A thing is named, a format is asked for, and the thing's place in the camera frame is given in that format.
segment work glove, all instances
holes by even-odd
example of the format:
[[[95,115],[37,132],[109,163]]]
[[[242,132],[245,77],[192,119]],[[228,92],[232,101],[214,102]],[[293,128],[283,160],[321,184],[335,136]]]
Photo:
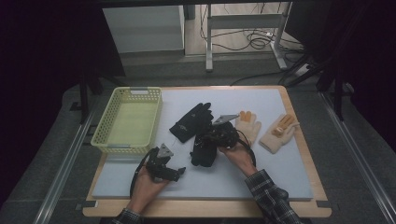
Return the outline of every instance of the work glove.
[[[217,156],[218,147],[214,141],[203,139],[205,133],[195,136],[194,147],[191,155],[191,163],[194,166],[211,167]]]
[[[187,140],[197,133],[201,133],[203,129],[206,129],[212,123],[213,116],[209,107],[210,103],[200,103],[196,105],[184,115],[183,118],[176,122],[169,131],[180,140],[180,142],[187,142]]]
[[[273,154],[277,153],[283,145],[290,141],[299,124],[292,115],[280,115],[260,139],[260,145]]]
[[[262,123],[256,121],[256,115],[250,111],[241,111],[235,120],[235,129],[243,133],[244,136],[241,137],[246,137],[250,145],[253,145],[261,127]]]

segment black gloved hand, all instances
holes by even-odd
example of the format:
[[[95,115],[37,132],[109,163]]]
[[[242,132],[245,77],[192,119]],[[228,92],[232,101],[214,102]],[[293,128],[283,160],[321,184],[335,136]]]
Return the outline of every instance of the black gloved hand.
[[[190,153],[191,163],[194,166],[211,167],[218,152],[218,147],[213,141],[207,141],[202,138],[204,133],[195,136],[194,148]]]
[[[176,122],[169,131],[180,142],[187,142],[187,140],[197,133],[201,133],[203,129],[206,129],[211,124],[213,116],[211,114],[212,111],[208,110],[209,107],[210,103],[196,105],[189,113]]]

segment basket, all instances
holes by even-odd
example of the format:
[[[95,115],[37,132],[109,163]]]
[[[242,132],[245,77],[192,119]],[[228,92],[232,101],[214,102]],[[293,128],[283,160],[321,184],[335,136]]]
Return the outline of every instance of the basket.
[[[105,153],[146,154],[155,144],[162,106],[158,87],[116,88],[91,144]]]

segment checkered shirt sleeve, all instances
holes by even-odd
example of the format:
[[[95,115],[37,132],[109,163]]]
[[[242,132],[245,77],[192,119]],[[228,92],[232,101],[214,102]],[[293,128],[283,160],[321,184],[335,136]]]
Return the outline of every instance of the checkered shirt sleeve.
[[[302,223],[289,205],[289,194],[279,188],[264,170],[250,176],[245,182],[265,216],[271,216],[276,223]]]
[[[122,212],[111,220],[110,224],[140,224],[140,215],[129,209],[122,209]]]

